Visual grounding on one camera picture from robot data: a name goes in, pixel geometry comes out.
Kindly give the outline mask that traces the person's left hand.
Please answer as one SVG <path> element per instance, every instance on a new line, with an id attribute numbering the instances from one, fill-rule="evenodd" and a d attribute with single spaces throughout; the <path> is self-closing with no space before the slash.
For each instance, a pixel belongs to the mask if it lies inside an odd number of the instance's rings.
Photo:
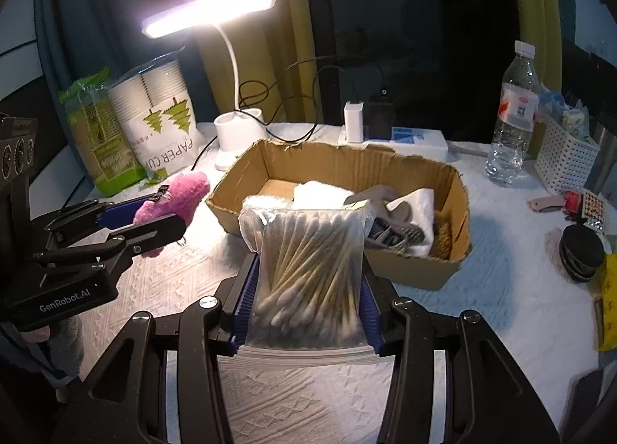
<path id="1" fill-rule="evenodd" d="M 51 330 L 49 326 L 44 326 L 34 331 L 22 332 L 21 335 L 28 344 L 38 344 L 49 340 Z"/>

